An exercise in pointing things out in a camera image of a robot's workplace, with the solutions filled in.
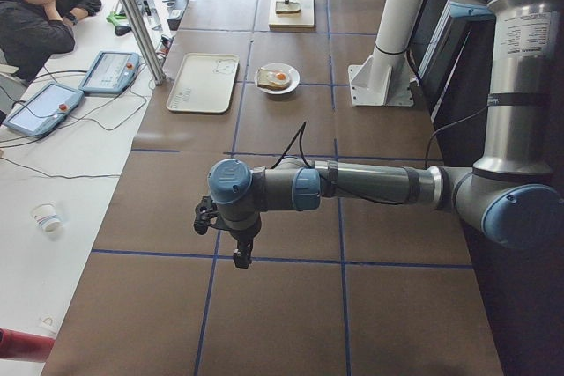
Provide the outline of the white round plate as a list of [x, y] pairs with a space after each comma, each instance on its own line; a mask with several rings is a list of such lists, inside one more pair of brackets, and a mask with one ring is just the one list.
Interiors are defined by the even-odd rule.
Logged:
[[266, 89], [266, 88], [259, 87], [256, 83], [256, 74], [255, 74], [254, 82], [255, 82], [256, 87], [259, 90], [266, 92], [268, 94], [274, 94], [274, 95], [287, 94], [287, 93], [293, 91], [298, 86], [298, 84], [300, 82], [299, 72], [293, 66], [291, 66], [289, 64], [286, 64], [286, 63], [268, 63], [268, 64], [265, 64], [265, 65], [262, 65], [259, 68], [265, 68], [265, 69], [268, 69], [268, 70], [282, 70], [282, 71], [286, 72], [287, 74], [289, 74], [290, 78], [292, 80], [292, 83], [286, 89], [279, 90], [279, 91], [273, 91], [273, 90], [269, 90], [269, 89]]

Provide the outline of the green black tool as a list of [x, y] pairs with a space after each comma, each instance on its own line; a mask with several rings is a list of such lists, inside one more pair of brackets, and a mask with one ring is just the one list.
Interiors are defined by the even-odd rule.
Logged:
[[125, 15], [110, 12], [106, 16], [106, 21], [114, 27], [114, 34], [116, 36], [124, 36], [131, 31], [131, 27]]

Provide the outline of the light wooden cutting board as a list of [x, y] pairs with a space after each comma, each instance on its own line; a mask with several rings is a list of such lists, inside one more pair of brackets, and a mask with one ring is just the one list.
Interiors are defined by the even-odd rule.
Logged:
[[282, 0], [271, 0], [268, 25], [270, 29], [311, 29], [315, 27], [315, 0], [290, 0], [301, 4], [301, 12], [297, 14], [277, 15], [275, 3]]

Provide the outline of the teach pendant tablet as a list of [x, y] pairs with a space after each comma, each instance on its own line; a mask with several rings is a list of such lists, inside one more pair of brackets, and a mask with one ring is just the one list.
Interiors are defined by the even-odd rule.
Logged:
[[115, 97], [137, 76], [140, 56], [133, 52], [100, 51], [80, 82], [85, 95]]
[[79, 89], [56, 82], [48, 83], [10, 114], [4, 126], [23, 136], [46, 135], [63, 122], [84, 97], [84, 92]]

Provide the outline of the person in black jacket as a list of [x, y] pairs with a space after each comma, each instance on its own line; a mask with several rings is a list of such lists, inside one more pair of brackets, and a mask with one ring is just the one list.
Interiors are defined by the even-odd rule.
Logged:
[[73, 27], [96, 15], [101, 0], [1, 0], [1, 51], [27, 83], [52, 55], [75, 49]]

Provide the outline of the white bread slice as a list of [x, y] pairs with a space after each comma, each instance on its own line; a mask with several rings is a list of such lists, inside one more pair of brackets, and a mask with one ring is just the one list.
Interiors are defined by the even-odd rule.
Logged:
[[285, 0], [282, 0], [275, 3], [275, 13], [277, 15], [297, 14], [300, 12], [301, 4], [299, 2], [286, 2]]

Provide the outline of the cream bear serving tray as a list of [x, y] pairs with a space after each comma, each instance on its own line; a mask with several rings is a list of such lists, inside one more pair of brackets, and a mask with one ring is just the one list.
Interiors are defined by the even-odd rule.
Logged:
[[231, 103], [239, 56], [186, 54], [166, 107], [173, 113], [223, 114]]

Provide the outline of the toast with fried egg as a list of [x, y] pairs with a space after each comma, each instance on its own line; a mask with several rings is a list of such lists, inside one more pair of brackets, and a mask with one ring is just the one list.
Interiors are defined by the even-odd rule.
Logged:
[[289, 87], [292, 80], [290, 75], [282, 70], [259, 68], [256, 73], [256, 83], [259, 87], [279, 91]]

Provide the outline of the white paper cup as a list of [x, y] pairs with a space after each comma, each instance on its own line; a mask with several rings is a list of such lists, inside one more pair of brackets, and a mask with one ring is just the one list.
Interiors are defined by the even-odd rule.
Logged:
[[51, 203], [37, 205], [31, 210], [31, 216], [44, 232], [54, 232], [62, 225], [61, 218]]

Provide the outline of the white pole with base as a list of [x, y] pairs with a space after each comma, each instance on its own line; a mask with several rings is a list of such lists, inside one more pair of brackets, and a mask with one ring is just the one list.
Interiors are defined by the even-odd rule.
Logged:
[[411, 107], [411, 68], [406, 59], [424, 0], [386, 0], [373, 53], [348, 69], [356, 107]]

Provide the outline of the near teach pendant tablet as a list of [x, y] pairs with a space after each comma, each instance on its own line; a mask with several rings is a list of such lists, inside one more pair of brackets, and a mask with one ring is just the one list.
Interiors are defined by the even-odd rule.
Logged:
[[46, 135], [63, 122], [84, 97], [84, 92], [79, 89], [56, 82], [48, 83], [10, 114], [4, 126], [23, 136]]

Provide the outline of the far teach pendant tablet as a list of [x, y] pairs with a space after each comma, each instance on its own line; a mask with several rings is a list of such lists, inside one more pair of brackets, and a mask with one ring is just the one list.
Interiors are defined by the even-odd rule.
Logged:
[[140, 56], [133, 52], [100, 51], [80, 82], [85, 95], [115, 97], [137, 76]]

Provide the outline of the red cylinder object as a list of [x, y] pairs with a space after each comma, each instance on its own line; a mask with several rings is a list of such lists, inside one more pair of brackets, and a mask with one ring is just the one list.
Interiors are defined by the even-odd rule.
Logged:
[[1, 329], [1, 359], [46, 362], [55, 339], [42, 336], [18, 332], [10, 329]]

